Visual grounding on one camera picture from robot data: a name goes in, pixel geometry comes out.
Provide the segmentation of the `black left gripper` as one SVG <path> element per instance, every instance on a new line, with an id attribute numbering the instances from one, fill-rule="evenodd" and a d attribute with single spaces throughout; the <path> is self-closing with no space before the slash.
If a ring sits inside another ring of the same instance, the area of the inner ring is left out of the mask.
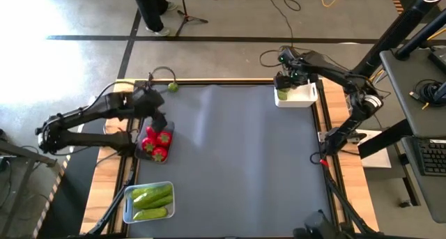
<path id="1" fill-rule="evenodd" d="M 135 116 L 152 116 L 152 129 L 162 131 L 167 126 L 164 114 L 158 110 L 164 104 L 161 94 L 153 89 L 138 88 L 132 94 Z"/>

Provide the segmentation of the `clear plastic bin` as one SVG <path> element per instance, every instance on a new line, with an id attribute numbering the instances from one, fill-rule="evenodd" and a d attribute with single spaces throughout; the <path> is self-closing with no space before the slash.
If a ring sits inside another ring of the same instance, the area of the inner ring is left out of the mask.
<path id="1" fill-rule="evenodd" d="M 126 224 L 134 224 L 134 223 L 138 223 L 138 222 L 147 222 L 147 221 L 158 220 L 158 219 L 149 219 L 149 220 L 141 220 L 141 221 L 133 220 L 134 215 L 138 211 L 143 210 L 143 209 L 138 209 L 133 206 L 133 200 L 130 197 L 130 195 L 131 195 L 131 192 L 133 191 L 133 189 L 135 189 L 135 188 L 160 187 L 160 186 L 166 185 L 166 184 L 172 185 L 172 187 L 173 187 L 172 195 L 174 196 L 174 200 L 170 204 L 163 206 L 164 208 L 166 208 L 168 210 L 168 215 L 166 217 L 158 218 L 158 219 L 171 218 L 175 213 L 174 185 L 169 181 L 164 181 L 164 182 L 158 182 L 158 183 L 147 183 L 147 184 L 142 184 L 142 185 L 132 185 L 132 186 L 126 187 L 126 189 L 124 191 L 123 221 Z"/>

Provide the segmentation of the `white plastic basket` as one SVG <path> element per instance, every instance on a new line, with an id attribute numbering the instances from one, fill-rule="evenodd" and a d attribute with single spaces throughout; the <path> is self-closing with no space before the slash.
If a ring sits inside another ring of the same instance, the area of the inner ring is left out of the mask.
<path id="1" fill-rule="evenodd" d="M 296 88 L 289 88 L 287 101 L 278 100 L 276 89 L 274 89 L 274 94 L 275 105 L 281 108 L 310 107 L 318 100 L 316 83 L 311 81 L 308 84 Z"/>

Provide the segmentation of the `grey table mat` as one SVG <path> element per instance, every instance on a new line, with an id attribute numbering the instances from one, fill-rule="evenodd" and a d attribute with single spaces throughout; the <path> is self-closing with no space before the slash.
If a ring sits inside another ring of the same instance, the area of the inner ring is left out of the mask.
<path id="1" fill-rule="evenodd" d="M 172 217 L 131 224 L 132 238 L 290 236 L 330 213 L 310 108 L 279 108 L 271 86 L 183 86 L 164 93 L 174 122 L 164 164 L 142 161 L 137 182 L 169 181 Z"/>

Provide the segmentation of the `person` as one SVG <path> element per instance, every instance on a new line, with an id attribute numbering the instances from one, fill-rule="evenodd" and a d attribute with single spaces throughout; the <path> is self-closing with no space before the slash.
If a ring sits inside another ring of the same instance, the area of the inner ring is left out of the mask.
<path id="1" fill-rule="evenodd" d="M 138 11 L 146 24 L 146 29 L 156 36 L 168 36 L 170 30 L 165 27 L 161 15 L 174 10 L 177 5 L 167 0 L 135 0 Z"/>

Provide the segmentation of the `black tripod stand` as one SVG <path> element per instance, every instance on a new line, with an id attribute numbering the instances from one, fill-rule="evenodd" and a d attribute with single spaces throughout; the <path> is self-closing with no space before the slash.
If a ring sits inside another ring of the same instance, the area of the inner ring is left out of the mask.
<path id="1" fill-rule="evenodd" d="M 181 22 L 178 30 L 176 31 L 175 37 L 179 37 L 180 36 L 184 26 L 187 23 L 190 23 L 190 22 L 199 22 L 199 23 L 202 23 L 202 24 L 207 24 L 208 23 L 208 20 L 205 20 L 205 19 L 202 19 L 202 18 L 198 18 L 198 17 L 193 17 L 193 16 L 189 15 L 188 12 L 187 12 L 187 7 L 186 7 L 186 4 L 185 4 L 185 0 L 181 0 L 181 2 L 182 2 L 183 9 L 182 10 L 177 10 L 177 13 L 183 18 L 183 21 Z"/>

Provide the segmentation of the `black desk base bar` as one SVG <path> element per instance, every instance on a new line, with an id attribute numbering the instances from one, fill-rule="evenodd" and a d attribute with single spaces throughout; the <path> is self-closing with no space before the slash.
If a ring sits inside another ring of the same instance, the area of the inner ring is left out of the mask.
<path id="1" fill-rule="evenodd" d="M 392 127 L 382 131 L 380 134 L 371 138 L 358 146 L 358 151 L 362 159 L 377 153 L 381 149 L 387 148 L 397 143 L 405 136 L 411 136 L 413 131 L 406 119 L 394 124 Z"/>

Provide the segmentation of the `black floor mat striped edge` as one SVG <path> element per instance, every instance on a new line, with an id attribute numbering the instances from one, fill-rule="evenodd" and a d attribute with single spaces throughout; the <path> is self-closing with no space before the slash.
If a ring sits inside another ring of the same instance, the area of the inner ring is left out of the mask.
<path id="1" fill-rule="evenodd" d="M 69 148 L 59 156 L 59 174 L 45 205 L 45 215 L 36 227 L 36 239 L 66 239 L 82 233 L 82 222 L 98 160 L 98 147 Z"/>

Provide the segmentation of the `black tower fan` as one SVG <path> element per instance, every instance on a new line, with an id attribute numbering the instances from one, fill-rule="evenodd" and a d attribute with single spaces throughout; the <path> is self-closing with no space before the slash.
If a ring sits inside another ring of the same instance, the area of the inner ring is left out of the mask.
<path id="1" fill-rule="evenodd" d="M 403 40 L 422 21 L 423 17 L 438 4 L 440 0 L 414 0 L 398 18 L 393 21 L 378 42 L 369 50 L 359 62 L 352 73 L 370 77 L 380 65 L 379 54 L 382 51 L 392 49 L 400 45 Z"/>

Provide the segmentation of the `dark grey desk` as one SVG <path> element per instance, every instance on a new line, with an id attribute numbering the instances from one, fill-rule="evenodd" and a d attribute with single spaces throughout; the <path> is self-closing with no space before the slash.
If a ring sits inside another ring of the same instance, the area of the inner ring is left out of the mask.
<path id="1" fill-rule="evenodd" d="M 394 57 L 391 50 L 382 51 L 380 59 L 412 133 L 422 138 L 446 138 L 446 106 L 423 108 L 424 104 L 410 96 L 423 79 L 446 82 L 446 74 L 429 60 L 428 49 L 413 51 L 406 60 Z"/>

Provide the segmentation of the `white paper sheet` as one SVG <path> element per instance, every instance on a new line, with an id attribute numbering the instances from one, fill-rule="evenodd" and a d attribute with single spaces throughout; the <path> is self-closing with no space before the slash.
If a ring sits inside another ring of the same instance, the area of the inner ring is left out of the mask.
<path id="1" fill-rule="evenodd" d="M 360 141 L 358 142 L 358 146 L 365 143 L 366 141 L 369 141 L 370 139 L 374 138 L 378 134 L 381 133 L 381 131 L 377 130 L 361 130 L 357 129 L 356 132 L 358 134 L 365 134 L 365 138 L 360 138 Z M 387 168 L 390 169 L 392 167 L 390 158 L 387 152 L 386 148 L 383 148 L 379 150 L 378 152 L 367 156 L 364 159 L 361 159 L 362 166 L 366 168 Z"/>

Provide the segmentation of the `grey metal stand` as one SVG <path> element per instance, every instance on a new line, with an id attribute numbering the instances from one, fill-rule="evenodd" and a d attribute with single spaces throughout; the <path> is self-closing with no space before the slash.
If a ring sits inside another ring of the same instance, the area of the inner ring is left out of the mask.
<path id="1" fill-rule="evenodd" d="M 8 231 L 13 223 L 14 216 L 20 207 L 20 202 L 23 197 L 24 189 L 34 170 L 34 164 L 40 162 L 41 164 L 46 164 L 49 167 L 54 167 L 57 160 L 50 157 L 41 155 L 40 153 L 30 151 L 24 147 L 16 146 L 9 143 L 6 140 L 5 132 L 0 128 L 0 153 L 5 153 L 6 155 L 11 155 L 18 158 L 26 158 L 28 166 L 24 172 L 23 179 L 16 191 L 15 198 L 13 199 L 10 212 L 6 218 L 6 223 L 4 224 L 2 230 L 0 231 L 0 239 L 6 239 Z"/>

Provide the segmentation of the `black rounded object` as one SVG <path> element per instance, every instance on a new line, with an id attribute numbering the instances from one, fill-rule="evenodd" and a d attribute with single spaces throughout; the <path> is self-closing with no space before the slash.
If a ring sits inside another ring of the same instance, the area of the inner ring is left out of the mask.
<path id="1" fill-rule="evenodd" d="M 304 228 L 293 230 L 293 239 L 337 239 L 336 228 L 321 210 L 312 213 L 304 225 Z"/>

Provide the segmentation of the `dark grey keyboard tray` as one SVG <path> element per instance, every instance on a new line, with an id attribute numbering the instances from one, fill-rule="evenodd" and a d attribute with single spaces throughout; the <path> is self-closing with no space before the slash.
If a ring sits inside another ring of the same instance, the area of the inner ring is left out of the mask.
<path id="1" fill-rule="evenodd" d="M 401 140 L 402 146 L 433 220 L 439 224 L 446 224 L 446 177 L 423 176 L 420 173 L 415 159 L 416 139 L 418 138 L 404 137 Z"/>

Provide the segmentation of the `black aluminium table frame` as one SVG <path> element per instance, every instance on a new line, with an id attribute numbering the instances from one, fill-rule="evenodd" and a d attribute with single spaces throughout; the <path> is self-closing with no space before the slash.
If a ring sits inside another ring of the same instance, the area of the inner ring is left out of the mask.
<path id="1" fill-rule="evenodd" d="M 178 79 L 179 85 L 186 84 L 271 84 L 271 78 L 195 78 Z M 340 86 L 322 79 L 316 84 L 319 87 L 316 101 L 316 127 L 319 130 L 328 130 L 333 124 L 339 124 L 343 118 L 347 117 L 347 104 L 343 99 Z M 117 194 L 119 187 L 127 179 L 132 158 L 111 157 L 109 154 L 113 150 L 101 148 L 98 152 L 98 165 L 93 173 L 93 180 L 86 203 L 86 210 L 79 232 L 81 234 L 89 232 L 103 216 L 112 198 Z M 371 201 L 369 187 L 362 168 L 361 160 L 358 156 L 358 149 L 353 145 L 348 145 L 344 151 L 340 152 L 338 158 L 330 157 L 330 173 L 339 183 L 345 194 L 350 194 L 348 198 L 351 205 L 356 209 L 363 220 L 373 230 L 379 230 L 375 210 Z"/>

